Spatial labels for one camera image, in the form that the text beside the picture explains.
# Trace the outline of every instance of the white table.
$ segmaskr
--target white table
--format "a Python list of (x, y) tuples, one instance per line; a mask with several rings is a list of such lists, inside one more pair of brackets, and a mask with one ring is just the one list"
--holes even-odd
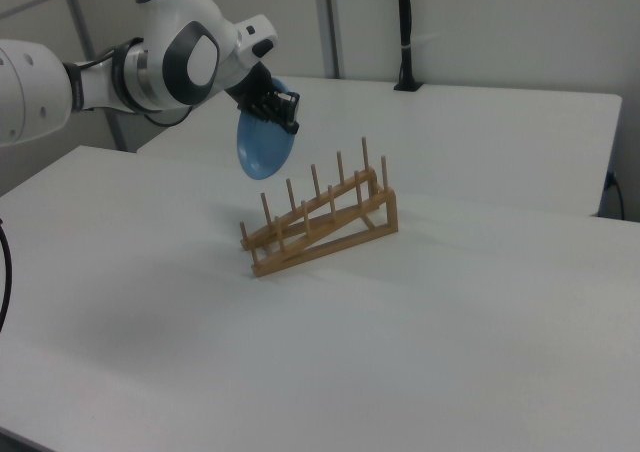
[(286, 210), (281, 178), (80, 148), (0, 198), (0, 426), (66, 452), (637, 450), (637, 224), (399, 193), (398, 234), (255, 279), (261, 190)]
[[(335, 171), (320, 153), (358, 155), (367, 136), (396, 167), (396, 189), (588, 216), (598, 212), (618, 123), (613, 95), (285, 77), (301, 94), (301, 129), (282, 172)], [(226, 94), (138, 153), (240, 170), (239, 112)]]

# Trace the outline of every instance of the wooden peg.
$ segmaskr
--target wooden peg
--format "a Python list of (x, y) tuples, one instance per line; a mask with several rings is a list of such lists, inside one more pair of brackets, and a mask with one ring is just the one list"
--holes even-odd
[(360, 190), (360, 172), (357, 170), (353, 173), (356, 179), (356, 195), (358, 196), (358, 207), (362, 207), (362, 190)]
[(387, 180), (387, 157), (382, 156), (382, 185), (385, 192), (389, 190), (389, 182)]
[(260, 198), (262, 198), (262, 207), (264, 207), (264, 215), (267, 218), (267, 224), (271, 225), (271, 214), (269, 213), (269, 204), (267, 204), (267, 196), (263, 192), (260, 194)]
[(342, 167), (342, 152), (338, 151), (338, 173), (340, 174), (340, 185), (344, 185), (344, 168)]
[(336, 201), (333, 195), (333, 187), (329, 186), (329, 204), (331, 205), (331, 218), (335, 222), (338, 219), (336, 215)]
[(374, 225), (373, 222), (371, 222), (371, 219), (366, 215), (362, 216), (362, 221), (368, 227), (369, 230), (376, 230), (376, 226)]
[(244, 225), (244, 222), (240, 222), (240, 231), (242, 232), (242, 240), (247, 242), (249, 237), (247, 236), (247, 228)]
[(289, 202), (291, 203), (291, 211), (296, 211), (296, 200), (293, 198), (293, 187), (291, 186), (291, 179), (287, 179), (287, 190), (289, 191)]
[(316, 189), (316, 197), (320, 198), (320, 183), (318, 182), (318, 172), (316, 171), (316, 164), (311, 165), (311, 175), (313, 175), (313, 186)]
[(362, 155), (364, 157), (364, 170), (369, 170), (369, 152), (367, 151), (367, 138), (362, 138)]
[(304, 229), (307, 235), (311, 235), (311, 224), (309, 224), (309, 212), (307, 211), (307, 201), (302, 201), (302, 215), (304, 216)]
[(255, 247), (251, 247), (251, 258), (253, 259), (253, 265), (258, 265), (258, 253)]
[(387, 224), (391, 230), (398, 231), (398, 206), (396, 204), (396, 194), (393, 190), (387, 197)]
[(284, 239), (282, 238), (282, 224), (278, 217), (275, 218), (274, 222), (276, 223), (276, 235), (278, 236), (278, 243), (280, 244), (280, 252), (285, 252)]

